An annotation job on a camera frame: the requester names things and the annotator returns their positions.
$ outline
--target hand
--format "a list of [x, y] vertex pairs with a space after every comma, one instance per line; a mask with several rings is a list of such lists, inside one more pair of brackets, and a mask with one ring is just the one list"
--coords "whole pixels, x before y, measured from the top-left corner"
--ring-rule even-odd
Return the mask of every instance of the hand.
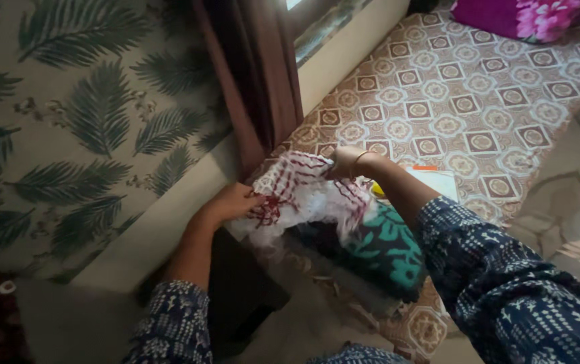
[[262, 196], [250, 196], [253, 188], [240, 183], [224, 187], [196, 216], [217, 229], [225, 221], [243, 217], [252, 208], [265, 202]]
[[330, 156], [334, 161], [334, 166], [330, 170], [328, 178], [355, 178], [361, 176], [362, 169], [359, 166], [376, 155], [376, 153], [369, 152], [357, 159], [362, 153], [364, 153], [363, 149], [354, 146], [341, 146], [335, 149]]

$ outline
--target pink floral pillow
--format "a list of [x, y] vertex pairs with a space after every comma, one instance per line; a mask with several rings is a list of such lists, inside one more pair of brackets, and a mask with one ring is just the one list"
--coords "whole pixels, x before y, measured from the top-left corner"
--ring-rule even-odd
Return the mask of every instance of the pink floral pillow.
[[580, 24], [580, 0], [456, 0], [459, 23], [500, 36], [548, 43]]

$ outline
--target white cloth with red stitching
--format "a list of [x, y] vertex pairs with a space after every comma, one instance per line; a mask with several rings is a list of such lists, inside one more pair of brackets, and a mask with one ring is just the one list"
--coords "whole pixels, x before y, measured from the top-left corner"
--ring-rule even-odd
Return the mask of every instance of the white cloth with red stitching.
[[337, 223], [340, 241], [375, 211], [375, 199], [356, 181], [328, 181], [333, 161], [318, 155], [286, 152], [253, 183], [253, 191], [266, 197], [233, 228], [249, 234], [257, 247], [280, 247], [278, 239], [299, 223]]

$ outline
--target bracelet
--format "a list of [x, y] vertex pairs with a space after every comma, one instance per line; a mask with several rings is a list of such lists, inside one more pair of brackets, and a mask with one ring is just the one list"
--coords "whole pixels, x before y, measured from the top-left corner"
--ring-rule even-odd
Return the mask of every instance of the bracelet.
[[360, 160], [360, 158], [366, 154], [369, 153], [370, 150], [365, 150], [362, 153], [360, 153], [357, 158], [355, 158], [355, 161], [350, 165], [350, 179], [354, 179], [355, 177], [353, 177], [353, 170], [355, 169], [355, 165], [357, 164], [357, 162]]

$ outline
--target blue patterned kurta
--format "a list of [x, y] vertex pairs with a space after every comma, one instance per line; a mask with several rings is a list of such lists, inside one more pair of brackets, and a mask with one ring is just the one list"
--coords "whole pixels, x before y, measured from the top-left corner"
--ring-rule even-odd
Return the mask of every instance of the blue patterned kurta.
[[[418, 215], [419, 242], [445, 308], [486, 363], [580, 363], [580, 282], [445, 197]], [[126, 363], [211, 363], [206, 293], [156, 288]], [[320, 363], [408, 363], [352, 345]]]

